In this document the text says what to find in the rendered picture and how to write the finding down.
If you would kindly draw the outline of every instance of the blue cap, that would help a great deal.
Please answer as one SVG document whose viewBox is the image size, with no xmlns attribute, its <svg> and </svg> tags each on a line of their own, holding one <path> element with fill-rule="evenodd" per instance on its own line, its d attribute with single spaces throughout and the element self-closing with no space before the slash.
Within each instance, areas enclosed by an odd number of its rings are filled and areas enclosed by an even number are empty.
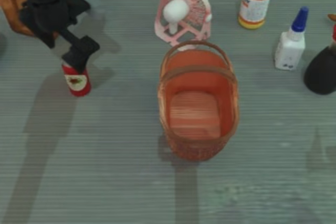
<svg viewBox="0 0 336 224">
<path fill-rule="evenodd" d="M 306 29 L 307 19 L 308 19 L 309 9 L 308 7 L 304 6 L 300 9 L 296 19 L 292 24 L 292 30 L 301 33 Z"/>
</svg>

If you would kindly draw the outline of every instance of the basket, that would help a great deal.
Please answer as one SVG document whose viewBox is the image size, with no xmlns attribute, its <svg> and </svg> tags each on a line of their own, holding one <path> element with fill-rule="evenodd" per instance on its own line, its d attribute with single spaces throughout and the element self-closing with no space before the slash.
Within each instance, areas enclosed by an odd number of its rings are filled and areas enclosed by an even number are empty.
<svg viewBox="0 0 336 224">
<path fill-rule="evenodd" d="M 203 45 L 215 49 L 180 47 Z M 226 54 L 206 41 L 186 41 L 165 55 L 158 88 L 160 121 L 172 151 L 190 161 L 218 154 L 235 134 L 238 86 Z"/>
</svg>

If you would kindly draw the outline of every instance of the white label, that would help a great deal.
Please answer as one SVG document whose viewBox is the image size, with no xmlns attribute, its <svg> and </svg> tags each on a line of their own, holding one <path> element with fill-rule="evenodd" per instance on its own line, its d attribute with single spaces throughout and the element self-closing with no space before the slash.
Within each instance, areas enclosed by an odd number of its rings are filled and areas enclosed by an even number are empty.
<svg viewBox="0 0 336 224">
<path fill-rule="evenodd" d="M 243 0 L 240 16 L 248 22 L 261 22 L 266 18 L 270 0 Z"/>
<path fill-rule="evenodd" d="M 88 78 L 83 74 L 81 75 L 65 74 L 65 79 L 67 81 L 67 84 L 69 85 L 69 88 L 71 88 L 74 91 L 83 90 L 88 83 Z"/>
</svg>

